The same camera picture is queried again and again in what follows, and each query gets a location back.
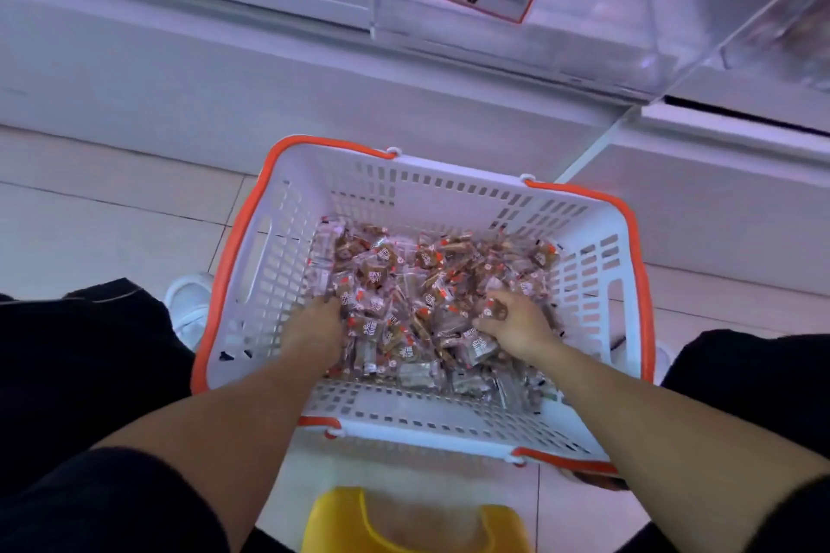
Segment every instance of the yellow stool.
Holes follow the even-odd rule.
[[[510,507],[482,505],[479,516],[486,543],[470,553],[530,553],[524,524]],[[368,521],[362,487],[336,487],[311,508],[302,553],[418,553],[381,536]]]

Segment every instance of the white shopping basket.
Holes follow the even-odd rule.
[[[628,338],[617,369],[651,381],[654,326],[637,222],[607,194],[537,182],[305,136],[277,143],[236,218],[213,285],[192,391],[219,387],[278,352],[286,312],[302,297],[320,218],[447,233],[500,229],[549,238],[562,249],[550,288],[565,340],[611,364],[609,286],[625,297]],[[440,448],[524,464],[615,473],[608,456],[563,400],[542,413],[507,413],[463,398],[342,380],[321,380],[301,426]]]

